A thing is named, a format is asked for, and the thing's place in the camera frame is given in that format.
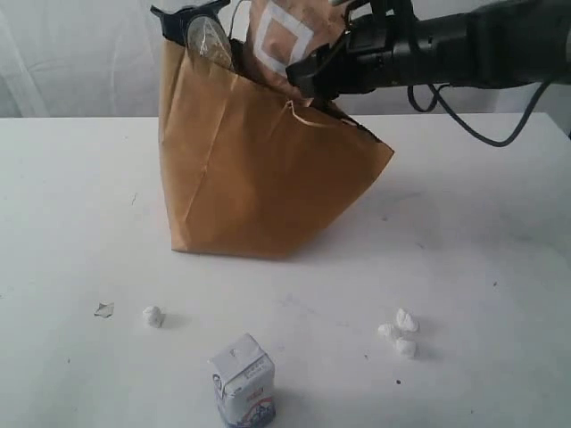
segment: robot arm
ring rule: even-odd
[[[351,21],[366,3],[373,13]],[[346,24],[334,45],[287,68],[304,96],[335,99],[388,86],[571,84],[569,0],[508,0],[428,21],[416,19],[410,0],[357,0],[347,7]]]

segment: table surface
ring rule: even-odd
[[[358,120],[393,161],[280,262],[170,251],[156,119],[0,120],[0,426],[221,427],[206,361],[244,332],[276,428],[568,426],[571,142],[543,114],[503,150],[445,116]],[[412,361],[377,336],[399,307]]]

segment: white backdrop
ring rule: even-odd
[[[155,0],[176,10],[203,0]],[[468,12],[492,0],[417,0],[421,19]],[[0,0],[0,117],[156,116],[161,32],[148,11],[152,0]],[[228,28],[234,6],[220,18]],[[245,35],[247,4],[236,19]],[[532,88],[453,89],[459,111],[522,111]],[[428,93],[424,92],[427,103]],[[345,96],[354,114],[413,112],[401,88]],[[540,109],[571,130],[571,88],[554,87]]]

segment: clear plastic bag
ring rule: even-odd
[[[209,16],[197,16],[188,24],[186,48],[195,50],[226,69],[233,69],[228,36],[220,24]]]

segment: small milk carton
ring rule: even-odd
[[[210,361],[216,401],[229,428],[260,428],[276,416],[275,367],[250,334]]]

